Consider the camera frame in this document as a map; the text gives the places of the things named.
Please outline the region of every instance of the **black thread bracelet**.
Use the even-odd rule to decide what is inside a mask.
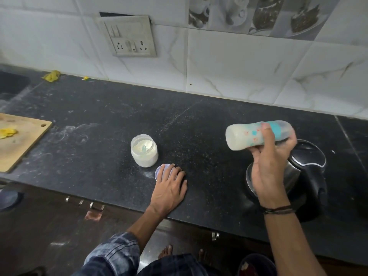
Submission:
[[[260,207],[262,213],[264,214],[276,214],[276,215],[284,215],[284,214],[290,214],[290,213],[294,213],[295,210],[292,208],[291,205],[287,205],[287,206],[281,206],[278,208],[265,208],[265,207]]]

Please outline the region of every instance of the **hand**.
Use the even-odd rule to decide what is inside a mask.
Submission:
[[[286,142],[276,146],[270,124],[262,123],[264,145],[250,147],[254,162],[252,183],[260,204],[266,208],[289,205],[284,187],[284,170],[291,150],[297,144],[295,131]]]
[[[186,174],[185,171],[180,167],[175,167],[175,164],[171,164],[165,172],[163,172],[164,168],[165,164],[161,166],[157,175],[156,186],[154,187],[150,204],[162,218],[165,218],[182,202],[188,189],[186,180],[184,180],[180,188],[183,177]]]

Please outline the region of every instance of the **plaid sleeve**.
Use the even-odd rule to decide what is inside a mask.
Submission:
[[[81,270],[73,275],[133,276],[140,260],[136,237],[130,232],[115,234],[97,246],[86,258]]]

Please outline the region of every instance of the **wall switch plate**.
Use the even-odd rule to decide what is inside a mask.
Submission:
[[[97,24],[114,56],[157,56],[147,15],[101,17]]]

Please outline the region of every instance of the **open jar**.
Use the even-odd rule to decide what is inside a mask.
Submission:
[[[149,135],[137,135],[130,143],[130,149],[137,165],[151,167],[159,158],[157,145]]]

